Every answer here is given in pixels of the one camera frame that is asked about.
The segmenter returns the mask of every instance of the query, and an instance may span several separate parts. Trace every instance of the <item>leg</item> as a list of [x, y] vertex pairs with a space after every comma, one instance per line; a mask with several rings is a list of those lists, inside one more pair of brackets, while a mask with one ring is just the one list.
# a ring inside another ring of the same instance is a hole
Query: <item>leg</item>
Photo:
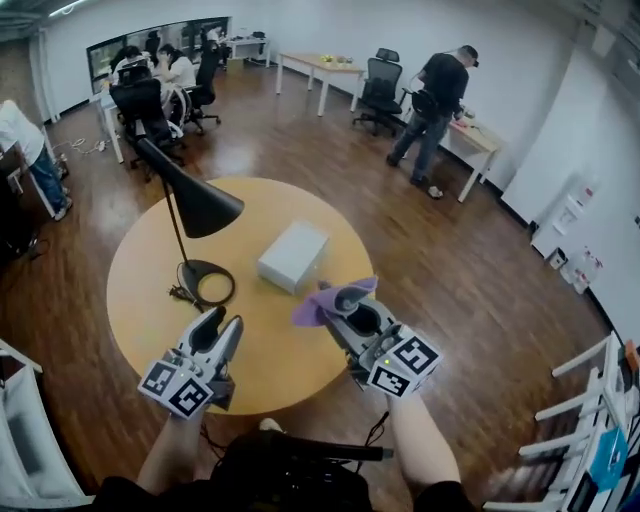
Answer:
[[568, 436], [557, 437], [556, 439], [551, 439], [550, 441], [542, 441], [541, 443], [529, 444], [527, 446], [522, 446], [518, 453], [523, 456], [528, 455], [537, 455], [539, 453], [548, 452], [551, 450], [557, 450], [558, 448], [564, 448], [566, 446], [571, 446], [578, 441], [582, 441], [584, 438], [589, 437], [592, 429], [581, 430], [580, 432], [575, 432], [573, 434], [569, 434]]
[[324, 106], [327, 103], [327, 93], [329, 92], [329, 73], [324, 74], [324, 80], [322, 81], [322, 91], [320, 92], [320, 105], [318, 105], [318, 117], [324, 115]]
[[539, 503], [500, 503], [498, 501], [487, 501], [482, 508], [484, 510], [505, 510], [511, 512], [549, 512], [558, 510], [564, 501], [564, 497], [553, 498]]
[[467, 198], [469, 192], [471, 191], [471, 187], [473, 187], [473, 184], [476, 182], [476, 179], [478, 179], [478, 176], [480, 176], [480, 183], [484, 183], [486, 179], [486, 173], [491, 168], [491, 165], [493, 164], [493, 161], [496, 159], [497, 155], [498, 152], [494, 151], [493, 153], [491, 153], [491, 155], [489, 155], [489, 158], [487, 158], [487, 163], [484, 165], [484, 168], [482, 170], [480, 170], [480, 168], [473, 170], [473, 172], [471, 173], [471, 177], [467, 180], [467, 183], [462, 189], [462, 192], [460, 192], [460, 196], [458, 197], [459, 202], [463, 203]]
[[440, 117], [436, 122], [430, 123], [426, 126], [426, 133], [420, 144], [420, 152], [416, 159], [415, 166], [413, 168], [413, 175], [411, 179], [414, 181], [421, 181], [426, 178], [431, 179], [430, 164], [434, 155], [438, 149], [438, 144], [444, 137], [449, 125], [448, 117]]
[[282, 92], [282, 67], [283, 67], [282, 55], [278, 55], [278, 77], [276, 78], [276, 94]]
[[309, 83], [307, 84], [307, 91], [313, 90], [313, 79], [314, 79], [315, 72], [316, 72], [316, 68], [312, 66], [311, 70], [309, 71]]
[[116, 152], [116, 158], [118, 159], [118, 163], [121, 164], [124, 162], [124, 157], [122, 156], [122, 151], [120, 150], [120, 144], [118, 143], [118, 135], [116, 134], [116, 127], [113, 124], [113, 112], [115, 108], [104, 110], [104, 120], [107, 123], [107, 129], [109, 130], [109, 136], [111, 137], [111, 144], [113, 145], [113, 150]]
[[398, 165], [400, 159], [409, 151], [411, 144], [420, 136], [424, 131], [427, 122], [422, 119], [418, 114], [413, 114], [409, 120], [409, 124], [400, 135], [400, 138], [396, 141], [389, 153], [390, 163]]
[[559, 377], [563, 373], [567, 373], [569, 370], [573, 370], [575, 367], [580, 366], [582, 363], [588, 361], [592, 357], [594, 357], [598, 352], [600, 352], [605, 345], [607, 344], [609, 338], [602, 340], [600, 343], [594, 345], [589, 350], [583, 352], [577, 357], [571, 359], [571, 361], [567, 361], [561, 366], [558, 366], [555, 370], [551, 372], [551, 375], [554, 377]]
[[536, 421], [546, 420], [547, 418], [551, 418], [552, 416], [557, 416], [558, 414], [562, 414], [563, 412], [570, 411], [571, 409], [575, 409], [583, 405], [588, 400], [591, 400], [594, 397], [600, 395], [601, 390], [595, 389], [593, 391], [587, 391], [586, 393], [582, 393], [574, 398], [570, 398], [558, 405], [554, 405], [553, 407], [549, 407], [548, 409], [544, 409], [536, 413]]
[[362, 74], [356, 75], [356, 91], [353, 94], [353, 101], [351, 102], [351, 112], [356, 111], [356, 107], [358, 106], [358, 98], [360, 97], [360, 79], [362, 78]]
[[38, 186], [47, 197], [53, 211], [57, 214], [67, 206], [67, 198], [62, 191], [62, 183], [58, 178], [56, 167], [49, 157], [49, 153], [43, 147], [40, 156], [29, 167], [31, 175], [38, 183]]

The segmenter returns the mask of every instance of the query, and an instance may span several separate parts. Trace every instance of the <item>white shirt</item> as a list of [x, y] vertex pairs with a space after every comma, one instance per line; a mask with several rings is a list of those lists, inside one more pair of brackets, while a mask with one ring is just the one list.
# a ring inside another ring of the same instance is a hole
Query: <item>white shirt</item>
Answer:
[[26, 164], [31, 167], [44, 148], [44, 135], [38, 127], [27, 119], [12, 100], [0, 106], [0, 146], [5, 153], [16, 142], [24, 155]]
[[169, 80], [180, 87], [195, 87], [196, 72], [193, 63], [187, 57], [180, 57], [169, 69]]
[[118, 85], [118, 82], [120, 82], [120, 70], [123, 67], [125, 67], [127, 64], [133, 64], [134, 62], [138, 62], [139, 60], [142, 60], [142, 59], [146, 59], [147, 67], [149, 68], [149, 71], [151, 71], [151, 74], [153, 74], [154, 66], [153, 66], [153, 62], [151, 61], [151, 56], [149, 55], [148, 52], [142, 52], [142, 55], [138, 55], [131, 62], [129, 62], [127, 59], [122, 59], [120, 62], [118, 62], [116, 69], [113, 70], [113, 80], [112, 80], [113, 85]]

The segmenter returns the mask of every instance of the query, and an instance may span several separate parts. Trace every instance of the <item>bag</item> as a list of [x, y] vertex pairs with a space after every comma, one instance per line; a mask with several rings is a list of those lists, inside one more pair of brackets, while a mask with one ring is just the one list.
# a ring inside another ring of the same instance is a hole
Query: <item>bag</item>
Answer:
[[440, 117], [440, 104], [425, 89], [413, 93], [411, 104], [414, 112], [427, 121], [436, 121]]

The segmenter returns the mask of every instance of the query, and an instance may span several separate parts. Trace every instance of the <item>person sitting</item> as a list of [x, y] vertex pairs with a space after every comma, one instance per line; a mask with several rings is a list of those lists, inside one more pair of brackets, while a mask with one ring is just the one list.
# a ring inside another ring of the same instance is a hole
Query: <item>person sitting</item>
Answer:
[[165, 44], [158, 51], [158, 78], [182, 88], [196, 86], [193, 63], [180, 50]]
[[153, 73], [154, 65], [151, 61], [151, 55], [148, 52], [141, 52], [137, 46], [127, 46], [122, 53], [124, 58], [116, 65], [113, 70], [113, 85], [118, 85], [120, 82], [120, 70], [127, 64], [133, 64], [141, 60], [146, 60], [147, 67]]

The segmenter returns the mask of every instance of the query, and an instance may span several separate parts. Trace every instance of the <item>lamp shade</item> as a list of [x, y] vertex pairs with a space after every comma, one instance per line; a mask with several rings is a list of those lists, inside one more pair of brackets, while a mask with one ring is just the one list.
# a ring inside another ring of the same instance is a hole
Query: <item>lamp shade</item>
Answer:
[[224, 229], [244, 210], [243, 201], [189, 176], [148, 139], [138, 141], [136, 152], [171, 186], [189, 238], [202, 238]]

